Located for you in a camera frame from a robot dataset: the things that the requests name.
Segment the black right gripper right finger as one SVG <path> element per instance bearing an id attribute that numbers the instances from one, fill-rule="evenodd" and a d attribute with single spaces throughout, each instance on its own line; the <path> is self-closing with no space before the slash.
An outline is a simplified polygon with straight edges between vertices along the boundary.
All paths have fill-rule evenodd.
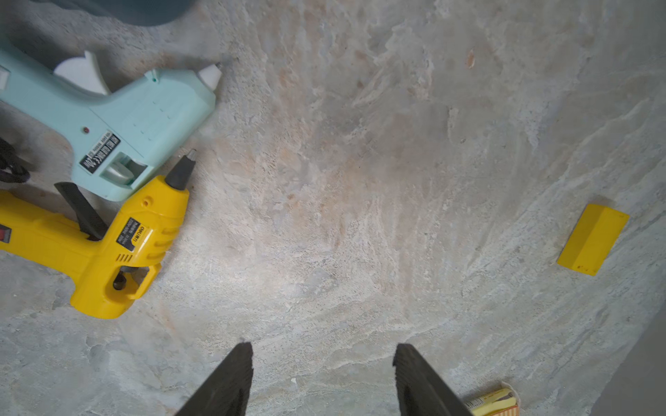
<path id="1" fill-rule="evenodd" d="M 401 415 L 472 416 L 413 345 L 397 345 L 393 367 Z"/>

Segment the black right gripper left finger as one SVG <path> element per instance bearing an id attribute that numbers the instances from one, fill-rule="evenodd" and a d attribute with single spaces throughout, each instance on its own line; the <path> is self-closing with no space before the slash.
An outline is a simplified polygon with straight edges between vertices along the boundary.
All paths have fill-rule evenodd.
<path id="1" fill-rule="evenodd" d="M 237 344 L 175 414 L 243 416 L 253 381 L 253 346 Z"/>

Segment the yellow glue gun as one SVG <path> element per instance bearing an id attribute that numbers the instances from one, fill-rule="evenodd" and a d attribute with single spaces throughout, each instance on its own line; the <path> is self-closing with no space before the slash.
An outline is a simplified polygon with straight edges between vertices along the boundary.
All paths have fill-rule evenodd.
<path id="1" fill-rule="evenodd" d="M 145 295 L 178 237 L 195 165 L 191 150 L 167 175 L 132 195 L 111 224 L 73 183 L 55 187 L 75 211 L 75 221 L 2 191 L 1 249 L 70 277 L 76 310 L 116 319 Z"/>

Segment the mint green glue gun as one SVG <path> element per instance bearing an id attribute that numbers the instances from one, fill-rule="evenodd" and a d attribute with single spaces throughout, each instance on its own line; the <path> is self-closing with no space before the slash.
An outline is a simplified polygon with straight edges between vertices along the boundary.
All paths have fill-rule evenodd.
<path id="1" fill-rule="evenodd" d="M 112 92 L 92 52 L 55 70 L 1 45 L 1 100 L 62 135 L 72 148 L 71 180 L 109 201 L 151 180 L 213 112 L 220 64 L 198 72 L 152 69 Z"/>

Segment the yellow red small box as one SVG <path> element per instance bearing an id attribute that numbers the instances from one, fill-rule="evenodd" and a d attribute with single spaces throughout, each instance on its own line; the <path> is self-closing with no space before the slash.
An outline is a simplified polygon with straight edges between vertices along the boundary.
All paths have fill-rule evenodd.
<path id="1" fill-rule="evenodd" d="M 500 389 L 464 402 L 473 416 L 519 416 L 520 398 L 506 383 Z"/>

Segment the teal plastic storage box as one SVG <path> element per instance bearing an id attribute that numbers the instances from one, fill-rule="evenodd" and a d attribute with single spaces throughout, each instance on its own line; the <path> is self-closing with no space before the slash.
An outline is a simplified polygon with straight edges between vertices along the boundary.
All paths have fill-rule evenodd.
<path id="1" fill-rule="evenodd" d="M 169 24 L 185 15 L 194 0 L 49 0 L 64 10 L 86 12 L 95 17 L 109 17 L 124 24 L 154 27 Z"/>

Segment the yellow plastic scraper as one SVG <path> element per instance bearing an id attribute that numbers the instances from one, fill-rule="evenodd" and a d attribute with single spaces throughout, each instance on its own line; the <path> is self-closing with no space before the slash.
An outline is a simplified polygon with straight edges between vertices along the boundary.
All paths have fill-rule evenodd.
<path id="1" fill-rule="evenodd" d="M 575 225 L 557 264 L 596 276 L 630 216 L 608 206 L 588 204 Z"/>

